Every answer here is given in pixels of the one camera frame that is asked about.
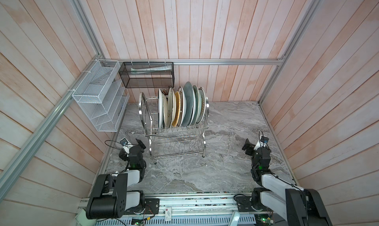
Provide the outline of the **stainless steel dish rack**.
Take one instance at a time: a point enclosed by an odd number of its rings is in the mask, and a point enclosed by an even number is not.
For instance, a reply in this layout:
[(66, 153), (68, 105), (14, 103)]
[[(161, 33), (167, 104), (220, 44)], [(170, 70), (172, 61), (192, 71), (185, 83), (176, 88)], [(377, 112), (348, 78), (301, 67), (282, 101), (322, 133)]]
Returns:
[(158, 159), (202, 155), (205, 157), (205, 131), (209, 128), (209, 102), (206, 101), (206, 110), (203, 120), (195, 125), (186, 127), (159, 128), (159, 98), (145, 97), (139, 94), (139, 115), (145, 136), (148, 138), (146, 146), (153, 163)]

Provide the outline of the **black round plate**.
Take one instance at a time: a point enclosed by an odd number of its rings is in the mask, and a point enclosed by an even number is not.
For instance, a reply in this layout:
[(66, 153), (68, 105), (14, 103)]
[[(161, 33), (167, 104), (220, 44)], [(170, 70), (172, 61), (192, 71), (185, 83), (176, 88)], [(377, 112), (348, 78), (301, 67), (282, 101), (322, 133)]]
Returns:
[(164, 118), (164, 128), (169, 127), (169, 121), (168, 121), (168, 102), (167, 97), (163, 95), (163, 118)]

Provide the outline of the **green rim lettered plate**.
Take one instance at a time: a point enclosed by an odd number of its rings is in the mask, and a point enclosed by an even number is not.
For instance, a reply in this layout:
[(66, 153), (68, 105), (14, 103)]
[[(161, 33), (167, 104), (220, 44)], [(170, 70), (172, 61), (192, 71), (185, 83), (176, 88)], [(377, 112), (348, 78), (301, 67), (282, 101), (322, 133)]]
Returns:
[(158, 129), (161, 129), (164, 123), (163, 98), (164, 98), (163, 92), (161, 89), (159, 89), (159, 127)]

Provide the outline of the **cream floral plate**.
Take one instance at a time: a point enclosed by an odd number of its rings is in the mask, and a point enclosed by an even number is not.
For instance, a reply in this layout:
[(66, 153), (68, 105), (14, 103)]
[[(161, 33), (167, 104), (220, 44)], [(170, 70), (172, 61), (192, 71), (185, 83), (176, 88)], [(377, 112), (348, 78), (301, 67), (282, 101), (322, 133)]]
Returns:
[(175, 118), (175, 114), (176, 114), (176, 97), (175, 97), (175, 92), (173, 88), (170, 88), (169, 93), (168, 93), (168, 119), (169, 119), (168, 127), (172, 126), (173, 120)]

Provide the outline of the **yellow woven coaster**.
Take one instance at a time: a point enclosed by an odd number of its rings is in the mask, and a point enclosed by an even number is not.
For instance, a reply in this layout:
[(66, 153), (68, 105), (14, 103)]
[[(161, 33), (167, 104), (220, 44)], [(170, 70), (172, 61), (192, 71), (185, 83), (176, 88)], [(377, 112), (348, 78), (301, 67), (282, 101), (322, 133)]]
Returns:
[(181, 98), (180, 98), (180, 93), (175, 92), (175, 99), (176, 99), (176, 105), (175, 105), (175, 115), (173, 115), (173, 122), (172, 126), (177, 126), (178, 121), (179, 121), (179, 116), (180, 116), (180, 106), (181, 106)]

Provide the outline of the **orange sunburst plate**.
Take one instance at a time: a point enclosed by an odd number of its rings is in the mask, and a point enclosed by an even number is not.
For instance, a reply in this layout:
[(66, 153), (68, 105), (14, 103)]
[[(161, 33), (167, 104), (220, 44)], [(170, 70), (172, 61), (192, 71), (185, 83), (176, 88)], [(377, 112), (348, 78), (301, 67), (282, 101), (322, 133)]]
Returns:
[(186, 102), (186, 96), (185, 96), (184, 89), (182, 87), (179, 87), (178, 92), (179, 92), (180, 98), (181, 98), (181, 109), (180, 109), (181, 113), (180, 113), (180, 117), (179, 117), (179, 126), (182, 126), (182, 124), (184, 122), (185, 115), (186, 115), (187, 102)]
[(202, 108), (201, 108), (201, 119), (200, 121), (203, 121), (207, 114), (207, 96), (203, 88), (199, 89), (201, 100), (202, 100)]

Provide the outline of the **white green clover plate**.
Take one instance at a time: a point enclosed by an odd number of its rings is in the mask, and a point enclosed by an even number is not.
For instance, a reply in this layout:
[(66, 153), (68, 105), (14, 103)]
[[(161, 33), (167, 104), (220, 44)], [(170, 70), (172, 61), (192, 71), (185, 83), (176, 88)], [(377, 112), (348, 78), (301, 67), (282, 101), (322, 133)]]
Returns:
[(191, 121), (191, 125), (195, 125), (197, 123), (197, 120), (200, 116), (200, 111), (201, 111), (201, 96), (200, 92), (197, 86), (192, 86), (193, 91), (194, 91), (194, 101), (195, 105), (193, 106), (193, 117)]

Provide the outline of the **large teal plate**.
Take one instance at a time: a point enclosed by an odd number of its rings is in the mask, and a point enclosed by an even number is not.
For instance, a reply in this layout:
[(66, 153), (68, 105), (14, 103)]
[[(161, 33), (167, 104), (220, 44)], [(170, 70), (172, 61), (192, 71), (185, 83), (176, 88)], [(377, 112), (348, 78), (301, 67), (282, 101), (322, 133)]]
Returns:
[(186, 112), (182, 120), (181, 126), (188, 126), (191, 124), (192, 121), (194, 107), (194, 91), (190, 82), (186, 82), (183, 88), (183, 92), (186, 97)]

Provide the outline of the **light blue flower plate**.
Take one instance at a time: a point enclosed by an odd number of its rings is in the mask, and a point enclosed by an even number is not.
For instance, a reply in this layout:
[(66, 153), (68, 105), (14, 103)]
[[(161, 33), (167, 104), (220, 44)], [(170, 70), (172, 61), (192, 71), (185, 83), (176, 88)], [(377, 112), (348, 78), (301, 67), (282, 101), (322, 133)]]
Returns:
[(196, 120), (196, 123), (200, 123), (204, 116), (205, 116), (205, 108), (206, 108), (206, 95), (205, 95), (205, 91), (203, 90), (203, 88), (199, 88), (198, 89), (199, 91), (199, 97), (200, 97), (200, 109), (199, 109), (199, 116)]

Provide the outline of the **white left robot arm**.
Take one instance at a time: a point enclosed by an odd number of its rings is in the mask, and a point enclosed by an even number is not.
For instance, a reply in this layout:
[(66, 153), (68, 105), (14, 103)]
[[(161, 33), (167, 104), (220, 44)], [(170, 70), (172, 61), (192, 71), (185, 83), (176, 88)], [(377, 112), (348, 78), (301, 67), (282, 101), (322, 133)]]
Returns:
[(125, 138), (121, 140), (119, 157), (127, 162), (125, 170), (97, 177), (85, 210), (89, 220), (121, 218), (127, 211), (141, 214), (146, 210), (143, 191), (128, 190), (142, 182), (147, 167), (143, 159), (146, 146), (140, 139), (136, 141), (133, 145)]

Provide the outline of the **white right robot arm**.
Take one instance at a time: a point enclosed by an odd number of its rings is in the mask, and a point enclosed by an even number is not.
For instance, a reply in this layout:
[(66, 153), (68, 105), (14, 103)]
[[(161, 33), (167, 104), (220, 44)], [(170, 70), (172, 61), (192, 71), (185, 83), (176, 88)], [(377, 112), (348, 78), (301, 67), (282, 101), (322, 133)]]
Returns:
[(270, 168), (271, 149), (268, 137), (257, 144), (248, 139), (242, 147), (251, 157), (251, 175), (259, 185), (251, 195), (251, 208), (270, 209), (290, 226), (331, 226), (332, 222), (318, 191), (305, 189), (280, 179)]

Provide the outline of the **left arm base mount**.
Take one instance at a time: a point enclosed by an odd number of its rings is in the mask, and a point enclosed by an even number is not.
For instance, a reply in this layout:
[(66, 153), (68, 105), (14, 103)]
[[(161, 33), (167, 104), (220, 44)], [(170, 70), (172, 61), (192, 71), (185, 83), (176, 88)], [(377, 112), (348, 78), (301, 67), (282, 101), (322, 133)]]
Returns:
[(129, 208), (127, 211), (133, 214), (158, 214), (160, 206), (160, 199), (158, 198), (147, 198), (140, 199), (139, 203), (135, 207)]

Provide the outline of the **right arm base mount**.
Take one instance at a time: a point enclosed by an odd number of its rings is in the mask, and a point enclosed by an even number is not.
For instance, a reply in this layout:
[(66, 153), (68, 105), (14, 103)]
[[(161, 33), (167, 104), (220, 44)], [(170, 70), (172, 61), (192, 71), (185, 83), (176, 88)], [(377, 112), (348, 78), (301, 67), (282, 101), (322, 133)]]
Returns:
[(244, 194), (236, 194), (233, 197), (234, 201), (237, 204), (237, 208), (239, 212), (261, 212), (263, 209), (259, 207), (254, 207), (251, 203), (251, 197), (246, 196)]

